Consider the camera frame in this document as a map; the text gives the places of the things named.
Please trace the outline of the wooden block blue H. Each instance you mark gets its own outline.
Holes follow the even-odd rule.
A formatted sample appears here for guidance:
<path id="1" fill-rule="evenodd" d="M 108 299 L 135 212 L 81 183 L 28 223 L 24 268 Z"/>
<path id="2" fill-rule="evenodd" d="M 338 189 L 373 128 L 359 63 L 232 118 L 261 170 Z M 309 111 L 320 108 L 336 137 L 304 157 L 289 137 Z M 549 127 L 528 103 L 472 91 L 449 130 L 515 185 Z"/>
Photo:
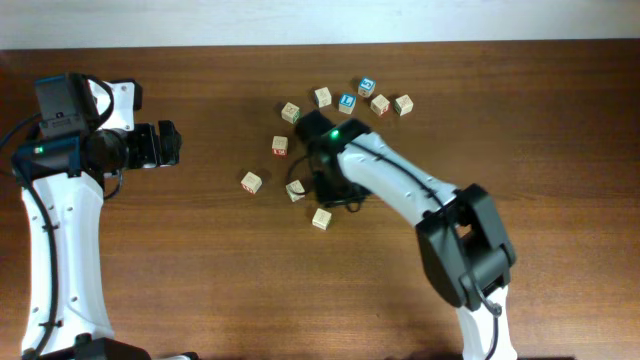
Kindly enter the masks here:
<path id="1" fill-rule="evenodd" d="M 329 211 L 318 208 L 312 218 L 312 225 L 326 230 L 331 222 L 332 214 Z"/>

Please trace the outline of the wooden block pineapple K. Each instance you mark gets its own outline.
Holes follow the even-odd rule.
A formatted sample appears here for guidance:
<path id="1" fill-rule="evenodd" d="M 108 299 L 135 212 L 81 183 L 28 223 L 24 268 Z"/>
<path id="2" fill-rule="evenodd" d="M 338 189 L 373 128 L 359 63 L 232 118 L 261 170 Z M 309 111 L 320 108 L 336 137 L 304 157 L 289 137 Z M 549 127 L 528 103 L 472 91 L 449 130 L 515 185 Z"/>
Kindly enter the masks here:
<path id="1" fill-rule="evenodd" d="M 306 191 L 300 180 L 295 180 L 285 187 L 286 192 L 290 198 L 290 200 L 295 203 L 296 201 L 302 199 L 306 195 Z"/>

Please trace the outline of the wooden block red letter side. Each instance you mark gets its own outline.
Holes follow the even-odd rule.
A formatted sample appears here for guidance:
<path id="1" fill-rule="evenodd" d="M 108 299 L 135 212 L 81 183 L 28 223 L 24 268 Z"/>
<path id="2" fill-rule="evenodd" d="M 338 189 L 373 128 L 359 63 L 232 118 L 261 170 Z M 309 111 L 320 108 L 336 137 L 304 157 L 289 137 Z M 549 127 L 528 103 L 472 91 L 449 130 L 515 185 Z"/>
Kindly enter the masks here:
<path id="1" fill-rule="evenodd" d="M 288 138 L 286 136 L 273 137 L 272 153 L 280 157 L 284 157 L 288 154 Z"/>

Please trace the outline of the wooden block red trim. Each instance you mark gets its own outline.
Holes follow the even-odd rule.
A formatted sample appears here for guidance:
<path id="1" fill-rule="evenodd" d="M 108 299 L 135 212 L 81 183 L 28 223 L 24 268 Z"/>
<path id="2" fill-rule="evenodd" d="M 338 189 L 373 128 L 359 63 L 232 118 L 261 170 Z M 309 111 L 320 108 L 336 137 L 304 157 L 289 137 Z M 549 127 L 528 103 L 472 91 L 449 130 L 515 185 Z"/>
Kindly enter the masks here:
<path id="1" fill-rule="evenodd" d="M 247 172 L 241 180 L 242 188 L 252 195 L 255 195 L 259 191 L 262 184 L 262 179 L 253 172 Z"/>

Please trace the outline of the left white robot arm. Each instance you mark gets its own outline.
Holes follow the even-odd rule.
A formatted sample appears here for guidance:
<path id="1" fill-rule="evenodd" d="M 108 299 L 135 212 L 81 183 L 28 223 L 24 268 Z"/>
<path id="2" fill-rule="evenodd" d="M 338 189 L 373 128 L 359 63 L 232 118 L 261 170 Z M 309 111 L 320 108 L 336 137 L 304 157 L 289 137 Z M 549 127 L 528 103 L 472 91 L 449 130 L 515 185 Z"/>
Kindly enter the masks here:
<path id="1" fill-rule="evenodd" d="M 24 359 L 146 359 L 116 340 L 102 287 L 101 210 L 109 178 L 175 166 L 182 138 L 173 122 L 138 124 L 143 88 L 64 73 L 35 83 L 39 113 L 10 163 L 22 191 L 31 246 Z"/>

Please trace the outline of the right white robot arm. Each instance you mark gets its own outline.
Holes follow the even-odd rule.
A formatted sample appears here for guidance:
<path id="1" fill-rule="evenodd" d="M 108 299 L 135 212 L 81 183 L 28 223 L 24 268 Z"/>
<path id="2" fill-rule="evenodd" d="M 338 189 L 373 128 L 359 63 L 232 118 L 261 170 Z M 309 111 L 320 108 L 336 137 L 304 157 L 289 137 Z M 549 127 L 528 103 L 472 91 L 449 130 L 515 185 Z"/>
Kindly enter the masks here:
<path id="1" fill-rule="evenodd" d="M 295 133 L 322 206 L 356 212 L 375 195 L 414 228 L 427 279 L 456 311 L 463 358 L 516 358 L 506 311 L 516 252 L 490 195 L 427 174 L 356 119 L 335 125 L 313 112 Z"/>

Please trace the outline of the wooden block green side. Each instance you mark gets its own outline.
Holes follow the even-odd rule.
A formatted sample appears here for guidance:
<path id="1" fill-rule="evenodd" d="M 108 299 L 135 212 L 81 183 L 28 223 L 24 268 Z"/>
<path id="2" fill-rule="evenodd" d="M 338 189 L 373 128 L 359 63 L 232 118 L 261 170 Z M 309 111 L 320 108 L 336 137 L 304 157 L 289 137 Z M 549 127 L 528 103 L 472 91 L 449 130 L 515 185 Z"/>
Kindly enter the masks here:
<path id="1" fill-rule="evenodd" d="M 281 110 L 281 117 L 291 124 L 295 124 L 300 116 L 300 108 L 291 102 L 287 102 Z"/>

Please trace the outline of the blue L wooden block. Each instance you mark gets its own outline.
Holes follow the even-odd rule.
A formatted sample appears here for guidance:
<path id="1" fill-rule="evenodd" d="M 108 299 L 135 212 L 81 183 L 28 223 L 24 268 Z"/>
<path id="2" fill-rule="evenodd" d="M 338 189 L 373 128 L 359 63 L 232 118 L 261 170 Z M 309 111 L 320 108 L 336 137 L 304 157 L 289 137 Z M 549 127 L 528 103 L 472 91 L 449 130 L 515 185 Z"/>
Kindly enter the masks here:
<path id="1" fill-rule="evenodd" d="M 351 115 L 355 108 L 356 97 L 352 94 L 344 93 L 338 101 L 338 110 L 344 114 Z"/>

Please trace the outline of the plain wooden block top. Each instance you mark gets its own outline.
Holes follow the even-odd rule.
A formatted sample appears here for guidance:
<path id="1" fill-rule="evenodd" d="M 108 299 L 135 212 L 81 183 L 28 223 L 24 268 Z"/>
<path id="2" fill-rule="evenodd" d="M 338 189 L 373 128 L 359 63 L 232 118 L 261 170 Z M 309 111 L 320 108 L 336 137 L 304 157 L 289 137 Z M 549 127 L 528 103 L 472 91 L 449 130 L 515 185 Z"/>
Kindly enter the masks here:
<path id="1" fill-rule="evenodd" d="M 332 95 L 327 87 L 316 89 L 314 99 L 319 108 L 329 106 L 332 103 Z"/>

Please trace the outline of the wooden block red edge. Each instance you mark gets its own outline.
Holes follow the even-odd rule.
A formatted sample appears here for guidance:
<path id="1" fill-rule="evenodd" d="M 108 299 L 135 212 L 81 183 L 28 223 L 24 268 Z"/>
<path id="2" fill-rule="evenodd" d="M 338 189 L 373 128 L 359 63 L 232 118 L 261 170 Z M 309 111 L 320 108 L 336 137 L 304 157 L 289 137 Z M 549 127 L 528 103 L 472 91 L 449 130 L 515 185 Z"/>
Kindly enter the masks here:
<path id="1" fill-rule="evenodd" d="M 377 115 L 384 115 L 390 108 L 390 101 L 382 94 L 378 94 L 370 102 L 371 110 Z"/>

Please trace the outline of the blue S wooden block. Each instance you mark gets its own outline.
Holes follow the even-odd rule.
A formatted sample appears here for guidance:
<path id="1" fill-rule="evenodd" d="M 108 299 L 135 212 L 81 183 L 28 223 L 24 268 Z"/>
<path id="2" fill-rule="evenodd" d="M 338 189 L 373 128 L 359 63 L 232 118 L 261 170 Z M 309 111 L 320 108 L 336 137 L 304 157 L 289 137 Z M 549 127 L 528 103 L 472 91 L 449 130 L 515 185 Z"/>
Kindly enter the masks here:
<path id="1" fill-rule="evenodd" d="M 376 81 L 363 77 L 358 85 L 358 94 L 363 98 L 369 98 L 375 91 Z"/>

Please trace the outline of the wooden block green edge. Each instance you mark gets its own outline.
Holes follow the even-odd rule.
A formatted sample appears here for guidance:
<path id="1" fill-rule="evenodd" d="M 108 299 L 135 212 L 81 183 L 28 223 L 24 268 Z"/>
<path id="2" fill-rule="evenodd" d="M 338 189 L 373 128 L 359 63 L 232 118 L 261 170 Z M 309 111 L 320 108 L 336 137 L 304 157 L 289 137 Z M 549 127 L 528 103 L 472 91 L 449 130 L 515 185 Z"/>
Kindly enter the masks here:
<path id="1" fill-rule="evenodd" d="M 394 100 L 394 110 L 399 116 L 404 116 L 413 110 L 414 102 L 408 94 L 397 97 Z"/>

